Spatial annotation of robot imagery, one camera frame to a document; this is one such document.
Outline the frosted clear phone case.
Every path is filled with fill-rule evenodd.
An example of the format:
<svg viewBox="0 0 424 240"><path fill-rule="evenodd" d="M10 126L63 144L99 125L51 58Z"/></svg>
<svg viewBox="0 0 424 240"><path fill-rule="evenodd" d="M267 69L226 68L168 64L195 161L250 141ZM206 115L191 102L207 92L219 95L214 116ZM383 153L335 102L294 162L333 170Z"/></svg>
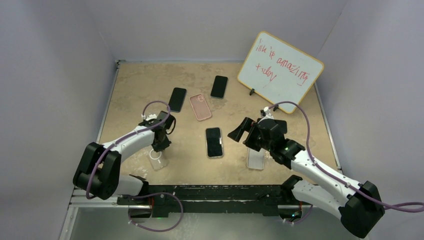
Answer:
<svg viewBox="0 0 424 240"><path fill-rule="evenodd" d="M262 171L264 169L265 150L256 151L249 148L247 152L247 168Z"/></svg>

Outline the yellow framed whiteboard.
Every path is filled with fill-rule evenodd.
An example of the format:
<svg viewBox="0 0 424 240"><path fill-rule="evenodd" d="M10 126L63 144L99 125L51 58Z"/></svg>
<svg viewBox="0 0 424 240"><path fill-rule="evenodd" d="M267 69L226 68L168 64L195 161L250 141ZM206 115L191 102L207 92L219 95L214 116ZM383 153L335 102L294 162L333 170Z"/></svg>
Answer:
<svg viewBox="0 0 424 240"><path fill-rule="evenodd" d="M261 31L237 80L287 114L293 113L325 68L322 61Z"/></svg>

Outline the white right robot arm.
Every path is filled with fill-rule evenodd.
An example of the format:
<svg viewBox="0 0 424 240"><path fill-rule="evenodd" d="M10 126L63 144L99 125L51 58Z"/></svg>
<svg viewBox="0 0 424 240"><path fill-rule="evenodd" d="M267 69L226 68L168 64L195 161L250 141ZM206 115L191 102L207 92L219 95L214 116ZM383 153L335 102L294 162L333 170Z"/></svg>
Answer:
<svg viewBox="0 0 424 240"><path fill-rule="evenodd" d="M303 174L311 184L293 175L286 180L280 196L288 204L296 200L307 202L339 219L354 236L365 238L385 214L383 206L371 199L381 200L378 188L370 181L360 183L328 167L315 157L310 157L305 147L285 138L287 123L269 117L257 121L246 117L227 136L239 142L244 132L243 144L249 149L266 150L280 165Z"/></svg>

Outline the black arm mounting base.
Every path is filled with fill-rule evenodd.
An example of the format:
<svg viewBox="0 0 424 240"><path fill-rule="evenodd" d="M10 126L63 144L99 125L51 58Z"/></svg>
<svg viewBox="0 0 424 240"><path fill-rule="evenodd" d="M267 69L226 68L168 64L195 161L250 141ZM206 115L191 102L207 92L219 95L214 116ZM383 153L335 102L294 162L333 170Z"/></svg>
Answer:
<svg viewBox="0 0 424 240"><path fill-rule="evenodd" d="M309 210L307 203L289 193L289 179L282 184L255 185L156 185L145 183L136 197L123 194L117 204L146 205L153 218L170 213L261 214L296 222Z"/></svg>

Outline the pink phone case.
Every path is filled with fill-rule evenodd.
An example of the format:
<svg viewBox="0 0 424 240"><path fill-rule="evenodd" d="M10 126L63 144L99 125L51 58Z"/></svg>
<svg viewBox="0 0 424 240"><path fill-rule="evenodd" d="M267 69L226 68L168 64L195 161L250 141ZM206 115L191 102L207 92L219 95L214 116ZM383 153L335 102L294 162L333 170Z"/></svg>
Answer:
<svg viewBox="0 0 424 240"><path fill-rule="evenodd" d="M202 94L197 94L189 97L189 102L193 109L195 118L198 121L204 121L212 117L212 113L207 104L207 101Z"/></svg>

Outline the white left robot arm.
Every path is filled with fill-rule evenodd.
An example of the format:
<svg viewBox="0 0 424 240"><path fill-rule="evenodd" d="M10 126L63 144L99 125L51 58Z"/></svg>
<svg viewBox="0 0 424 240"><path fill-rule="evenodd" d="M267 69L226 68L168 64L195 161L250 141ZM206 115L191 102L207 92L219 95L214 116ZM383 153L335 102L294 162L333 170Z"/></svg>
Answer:
<svg viewBox="0 0 424 240"><path fill-rule="evenodd" d="M145 148L161 157L171 145L168 135L175 125L176 118L161 111L158 115L149 115L118 139L103 144L89 143L74 174L74 186L85 190L88 199L107 200L114 195L124 195L138 205L146 203L149 199L147 180L135 175L121 175L121 164Z"/></svg>

